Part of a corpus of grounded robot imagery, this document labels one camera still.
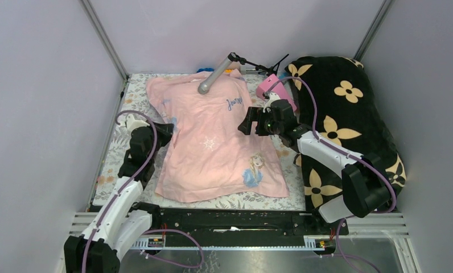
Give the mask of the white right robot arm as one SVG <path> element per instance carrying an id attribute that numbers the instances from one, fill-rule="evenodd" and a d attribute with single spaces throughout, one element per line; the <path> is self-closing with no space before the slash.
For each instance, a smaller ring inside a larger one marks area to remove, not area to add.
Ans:
<path id="1" fill-rule="evenodd" d="M 316 209 L 313 230 L 328 233 L 334 222 L 348 217 L 363 218 L 388 202 L 396 205 L 396 194 L 376 155 L 363 155 L 326 140 L 311 126 L 298 123 L 287 100 L 274 100 L 265 107 L 251 106 L 238 126 L 245 135 L 277 135 L 283 144 L 321 163 L 342 182 L 342 195 Z"/>

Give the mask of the black blanket with yellow flowers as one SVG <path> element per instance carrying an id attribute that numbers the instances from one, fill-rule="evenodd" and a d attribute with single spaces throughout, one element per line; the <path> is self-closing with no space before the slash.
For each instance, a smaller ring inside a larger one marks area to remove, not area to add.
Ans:
<path id="1" fill-rule="evenodd" d="M 285 67 L 299 121 L 315 124 L 322 138 L 354 152 L 375 154 L 398 195 L 407 174 L 393 136 L 374 103 L 374 91 L 357 60 L 305 56 Z"/>

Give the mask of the pink pillow with princess print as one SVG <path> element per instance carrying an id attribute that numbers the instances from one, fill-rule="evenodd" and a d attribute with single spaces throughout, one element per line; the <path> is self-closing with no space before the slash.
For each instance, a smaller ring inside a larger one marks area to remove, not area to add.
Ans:
<path id="1" fill-rule="evenodd" d="M 178 202 L 240 192 L 288 197 L 271 138 L 238 130 L 252 106 L 241 73 L 224 73 L 207 94 L 200 94 L 197 89 L 207 77 L 200 72 L 146 83 L 150 104 L 174 125 L 156 193 Z"/>

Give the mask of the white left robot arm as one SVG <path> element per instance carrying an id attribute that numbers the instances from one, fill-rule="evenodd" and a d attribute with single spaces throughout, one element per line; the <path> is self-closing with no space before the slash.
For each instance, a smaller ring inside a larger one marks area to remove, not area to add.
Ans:
<path id="1" fill-rule="evenodd" d="M 93 221 L 64 244 L 66 272 L 118 272 L 122 258 L 145 231 L 158 232 L 162 219 L 155 213 L 133 209 L 155 167 L 154 157 L 172 138 L 174 125 L 133 122 L 118 179 Z"/>

